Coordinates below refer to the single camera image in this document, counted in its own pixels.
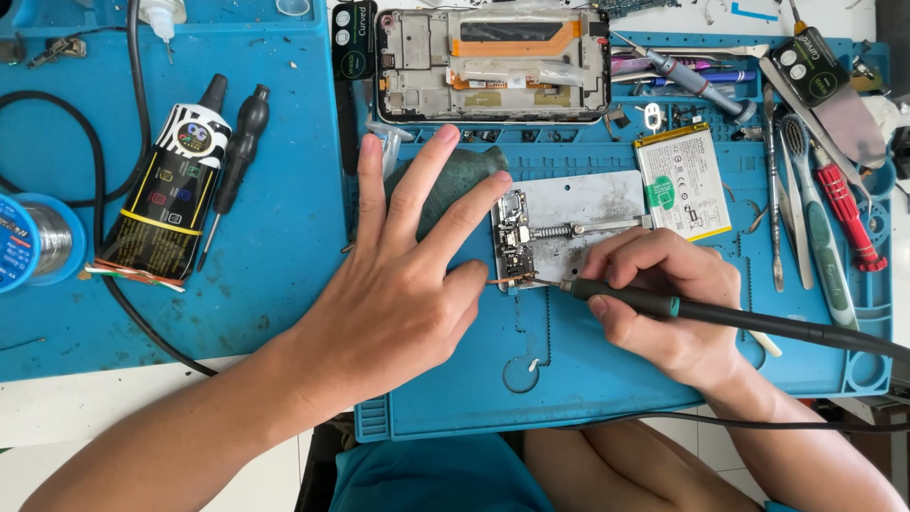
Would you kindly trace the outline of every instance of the green toothbrush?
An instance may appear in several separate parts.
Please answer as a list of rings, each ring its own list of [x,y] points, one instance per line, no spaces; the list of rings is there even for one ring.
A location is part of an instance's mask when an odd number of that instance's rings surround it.
[[[856,322],[850,289],[847,287],[844,265],[841,264],[841,257],[831,232],[831,223],[824,213],[822,199],[815,190],[812,172],[809,170],[809,131],[798,116],[790,114],[781,121],[781,132],[799,172],[809,243],[812,246],[824,297],[828,302],[828,311],[831,312],[835,324],[858,331],[859,325]]]

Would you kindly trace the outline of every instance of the black screwdriver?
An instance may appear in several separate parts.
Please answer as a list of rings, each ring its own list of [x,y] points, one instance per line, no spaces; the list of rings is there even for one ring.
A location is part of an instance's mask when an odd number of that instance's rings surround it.
[[[910,362],[910,349],[896,343],[889,343],[887,340],[872,334],[860,333],[859,331],[836,325],[803,322],[770,314],[735,310],[714,304],[689,301],[672,295],[660,295],[659,293],[634,286],[626,286],[616,290],[606,282],[590,279],[566,280],[563,282],[544,281],[532,277],[526,279],[556,286],[563,292],[571,293],[572,297],[586,302],[594,295],[608,295],[629,304],[632,309],[641,314],[662,318],[688,318],[717,325],[727,325],[747,331],[774,334],[826,347],[879,353],[887,357]]]
[[[259,137],[265,131],[267,124],[268,87],[257,84],[253,95],[245,99],[243,105],[240,106],[237,113],[237,130],[227,142],[225,149],[227,165],[218,191],[215,192],[215,222],[212,224],[212,231],[208,233],[206,247],[199,256],[196,271],[202,271],[202,265],[206,262],[208,248],[212,246],[212,238],[215,237],[218,221],[221,220],[222,215],[227,215],[234,206],[240,183],[243,183],[243,176],[247,174],[249,164],[253,163],[253,159],[256,158]]]

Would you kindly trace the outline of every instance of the gray screwdriver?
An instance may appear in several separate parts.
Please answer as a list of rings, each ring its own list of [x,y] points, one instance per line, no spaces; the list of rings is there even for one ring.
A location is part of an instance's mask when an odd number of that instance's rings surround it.
[[[757,106],[751,99],[733,101],[718,92],[718,90],[714,88],[714,85],[704,77],[692,71],[687,66],[679,65],[679,61],[675,58],[659,54],[644,46],[636,45],[629,39],[620,36],[612,30],[610,32],[614,36],[625,41],[627,45],[631,46],[633,55],[638,58],[649,59],[652,64],[654,64],[654,69],[657,70],[658,75],[669,78],[675,82],[677,86],[684,88],[697,97],[703,97],[704,99],[714,102],[714,104],[723,110],[723,112],[730,117],[731,121],[737,125],[742,125],[755,114]]]
[[[897,343],[889,343],[887,340],[872,334],[860,333],[859,331],[836,325],[803,322],[770,314],[735,310],[714,304],[689,301],[671,295],[660,295],[659,293],[634,286],[626,286],[616,290],[606,282],[590,279],[566,280],[563,282],[544,281],[533,277],[525,279],[555,286],[562,292],[570,293],[572,297],[586,302],[594,295],[614,297],[629,304],[632,309],[640,314],[661,318],[688,318],[700,322],[727,325],[747,331],[774,334],[794,340],[803,340],[804,342],[836,349],[880,353],[887,357],[910,362],[910,349]]]
[[[253,95],[244,100],[237,113],[237,131],[227,142],[225,148],[227,165],[215,193],[215,222],[212,224],[212,230],[208,232],[206,248],[199,256],[197,272],[202,271],[202,265],[206,262],[208,249],[212,246],[212,239],[215,237],[221,216],[227,215],[234,206],[240,183],[243,183],[249,164],[256,158],[259,136],[268,124],[268,92],[268,87],[257,84]]]

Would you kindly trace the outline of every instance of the forearm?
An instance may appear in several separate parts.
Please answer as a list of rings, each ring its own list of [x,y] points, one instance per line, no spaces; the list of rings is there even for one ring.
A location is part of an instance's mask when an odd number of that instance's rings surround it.
[[[22,512],[199,510],[251,459],[324,421],[285,364],[266,347],[134,413],[66,462]]]
[[[701,390],[718,417],[759,422],[823,419],[769,383],[745,360],[728,383]],[[737,452],[769,497],[803,512],[897,511],[891,484],[839,433],[728,428]]]

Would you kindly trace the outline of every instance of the tiled floor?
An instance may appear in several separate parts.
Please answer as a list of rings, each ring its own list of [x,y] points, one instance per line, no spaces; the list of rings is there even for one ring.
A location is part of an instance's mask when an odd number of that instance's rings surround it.
[[[707,406],[680,412],[711,414]],[[733,449],[730,436],[723,428],[685,420],[645,421],[698,455],[747,496],[760,503],[765,500],[764,493],[745,469],[742,459]],[[253,460],[203,511],[293,510],[310,437],[311,432],[301,434]],[[0,512],[16,512],[45,478],[85,444],[85,441],[75,441],[36,445],[0,454]]]

